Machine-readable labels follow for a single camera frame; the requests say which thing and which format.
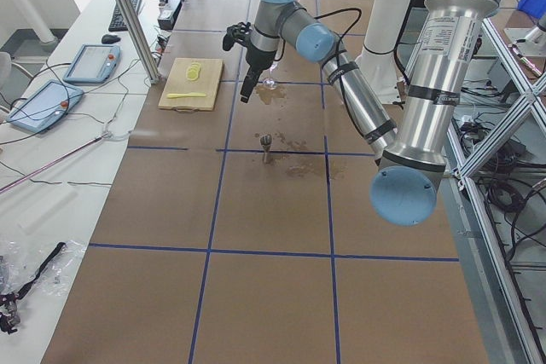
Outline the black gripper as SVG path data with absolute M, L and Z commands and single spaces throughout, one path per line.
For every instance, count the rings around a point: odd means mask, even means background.
M 247 46 L 246 61 L 249 65 L 241 86 L 241 102 L 248 103 L 263 70 L 268 69 L 276 57 L 280 38 L 261 33 L 251 33 Z

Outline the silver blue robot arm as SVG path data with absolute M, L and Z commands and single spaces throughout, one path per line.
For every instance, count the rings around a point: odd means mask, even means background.
M 412 226 L 436 206 L 447 130 L 483 20 L 497 11 L 500 1 L 424 0 L 428 16 L 415 48 L 400 123 L 385 106 L 398 97 L 393 63 L 410 0 L 375 0 L 358 57 L 298 0 L 260 0 L 254 22 L 231 26 L 223 47 L 239 44 L 247 50 L 242 101 L 249 100 L 262 72 L 272 67 L 281 41 L 317 63 L 375 152 L 379 171 L 370 187 L 372 206 L 388 222 Z

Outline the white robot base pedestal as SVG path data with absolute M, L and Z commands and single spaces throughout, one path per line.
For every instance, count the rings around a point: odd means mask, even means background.
M 410 0 L 374 0 L 361 54 L 360 71 L 383 104 L 400 100 L 394 50 Z

